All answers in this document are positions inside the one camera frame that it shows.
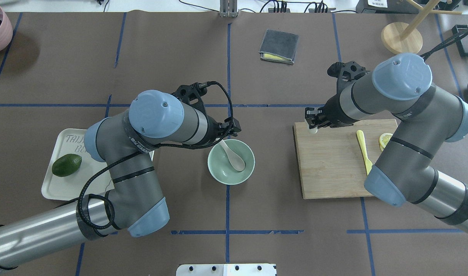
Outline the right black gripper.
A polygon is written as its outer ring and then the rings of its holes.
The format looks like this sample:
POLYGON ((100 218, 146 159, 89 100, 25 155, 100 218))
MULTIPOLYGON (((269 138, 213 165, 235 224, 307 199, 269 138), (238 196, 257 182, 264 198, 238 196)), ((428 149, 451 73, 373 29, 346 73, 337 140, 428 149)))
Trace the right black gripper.
POLYGON ((336 128, 336 125, 329 119, 329 115, 336 110, 334 104, 327 103, 321 108, 305 108, 305 121, 307 128, 336 128))

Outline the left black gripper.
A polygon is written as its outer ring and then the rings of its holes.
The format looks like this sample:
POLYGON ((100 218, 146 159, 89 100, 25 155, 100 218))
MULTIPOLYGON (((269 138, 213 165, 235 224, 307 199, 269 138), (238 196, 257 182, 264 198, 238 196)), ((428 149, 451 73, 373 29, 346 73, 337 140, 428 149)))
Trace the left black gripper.
POLYGON ((223 123, 214 120, 211 126, 210 143, 214 143, 216 140, 223 139, 226 136, 237 136, 242 131, 239 121, 235 118, 227 118, 223 123))

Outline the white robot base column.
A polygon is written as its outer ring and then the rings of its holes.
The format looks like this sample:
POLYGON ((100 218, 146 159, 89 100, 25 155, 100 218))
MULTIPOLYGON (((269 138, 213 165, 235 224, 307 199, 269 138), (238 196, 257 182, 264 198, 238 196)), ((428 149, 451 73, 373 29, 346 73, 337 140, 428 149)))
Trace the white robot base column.
POLYGON ((277 267, 270 263, 183 264, 176 276, 276 276, 277 267))

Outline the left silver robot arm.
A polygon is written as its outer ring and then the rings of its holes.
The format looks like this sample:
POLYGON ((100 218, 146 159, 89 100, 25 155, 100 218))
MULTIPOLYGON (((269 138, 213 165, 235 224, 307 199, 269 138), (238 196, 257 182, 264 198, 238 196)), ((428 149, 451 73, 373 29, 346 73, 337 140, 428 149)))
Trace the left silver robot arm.
POLYGON ((81 181, 82 188, 68 202, 0 225, 0 274, 121 229, 141 237, 164 227, 170 217, 153 165, 154 150, 208 148, 241 130, 233 110, 224 122, 208 116, 205 92, 192 86, 172 94, 147 90, 124 112, 87 129, 86 152, 105 168, 90 177, 81 171, 69 175, 67 181, 81 181))

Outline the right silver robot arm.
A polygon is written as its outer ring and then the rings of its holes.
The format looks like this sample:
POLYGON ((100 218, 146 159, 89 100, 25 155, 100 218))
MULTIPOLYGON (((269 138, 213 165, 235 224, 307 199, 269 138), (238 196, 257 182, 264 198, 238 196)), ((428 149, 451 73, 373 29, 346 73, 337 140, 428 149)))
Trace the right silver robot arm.
POLYGON ((364 188, 387 204, 405 202, 468 234, 468 184, 430 165, 443 143, 468 134, 468 104, 432 82, 432 70, 414 53, 401 53, 372 71, 343 63, 337 93, 321 108, 306 108, 310 132, 348 127, 382 111, 400 123, 373 164, 364 188))

